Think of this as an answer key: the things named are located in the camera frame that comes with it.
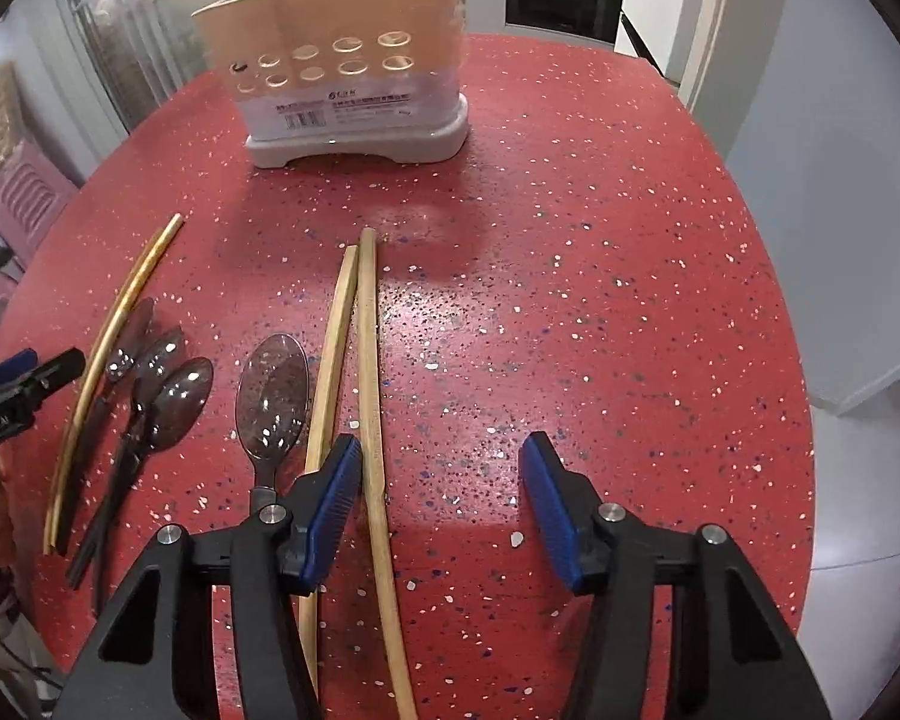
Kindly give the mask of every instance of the kitchen counter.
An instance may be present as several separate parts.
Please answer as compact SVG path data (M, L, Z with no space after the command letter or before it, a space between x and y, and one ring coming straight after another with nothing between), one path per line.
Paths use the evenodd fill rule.
M286 331L316 376L343 247L382 241L380 346L389 523L421 718L559 713L586 621L522 499L516 456L546 430L570 469L653 524L724 524L797 629L813 525L811 429L797 346L741 196L646 63L523 38L471 36L472 132L437 165L314 158L255 170L213 76L140 125L71 201L7 308L0 356L89 348L154 229L187 215L146 294L217 367L192 433L148 461L117 528L117 581L169 520L193 532L245 514L250 463L236 385ZM348 352L341 430L360 432ZM69 666L92 626L66 563L39 557L73 391L5 447L22 591ZM116 443L125 399L106 450ZM284 482L302 465L303 445ZM103 494L107 451L86 491ZM87 521L87 509L77 528ZM511 546L511 535L522 544ZM351 517L322 597L329 717L396 717L365 520ZM227 596L215 594L223 718L241 716ZM666 680L656 615L648 701Z

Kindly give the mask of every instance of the wooden chopstick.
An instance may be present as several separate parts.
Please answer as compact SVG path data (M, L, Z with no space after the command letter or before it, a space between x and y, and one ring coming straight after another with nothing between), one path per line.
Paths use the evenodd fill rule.
M377 355L377 244L376 232L367 227L360 234L360 274L357 279L357 353L360 361L360 439L364 452L364 498L370 522L373 576L380 605L386 664L394 687L400 720L416 720L413 684L396 604L394 564L386 523L386 471L383 428L380 419L380 374Z
M50 503L47 508L47 517L44 520L44 555L49 555L50 549L56 543L56 532L60 524L60 509L63 505L63 490L69 481L74 449L77 446L77 438L90 409L90 402L93 400L94 392L97 390L98 381L100 381L103 373L106 357L110 353L110 348L113 346L114 341L116 341L117 334L120 333L124 322L127 321L130 309L137 298L139 298L146 284L146 279L149 279L149 276L154 272L154 268L156 268L163 253L170 245L170 241L173 240L173 236L176 235L182 225L183 215L173 214L173 218L170 218L163 230L158 231L149 240L120 289L120 293L118 293L117 299L107 315L106 322L98 334L97 341L94 343L94 348L87 360L87 368L84 371L82 380L80 380L77 405L74 406L74 410L70 414L70 422L64 431L63 444L60 445L60 452L53 470L53 482L50 486Z
M337 399L340 394L340 377L343 370L343 353L346 352L346 334L353 313L353 295L357 289L357 247L346 247L343 264L337 276L337 286L327 317L327 330L323 338L323 351L317 372L317 389L314 392L314 411L310 418L310 433L307 439L307 460L304 473L319 470L323 458L330 451L334 428L337 422ZM307 661L310 681L317 689L317 608L319 594L313 593L301 598L296 606L300 631L300 644Z

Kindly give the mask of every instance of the floor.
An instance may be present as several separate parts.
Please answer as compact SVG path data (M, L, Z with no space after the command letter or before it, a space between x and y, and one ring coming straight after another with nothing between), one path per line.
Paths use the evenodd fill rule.
M844 416L813 409L817 523L799 642L833 720L900 663L900 382Z

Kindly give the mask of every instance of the silver bolt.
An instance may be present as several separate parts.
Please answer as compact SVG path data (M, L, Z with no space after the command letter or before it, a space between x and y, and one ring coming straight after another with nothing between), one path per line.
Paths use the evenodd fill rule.
M260 509L260 521L266 522L268 525L276 525L280 520L287 516L287 510L278 503L271 503Z
M700 535L708 544L722 544L727 540L727 531L719 525L704 525L701 528Z
M156 541L159 541L161 544L175 544L180 541L182 534L183 528L179 525L164 525L156 532Z
M626 517L626 509L618 503L602 503L597 509L597 514L607 522L619 522Z

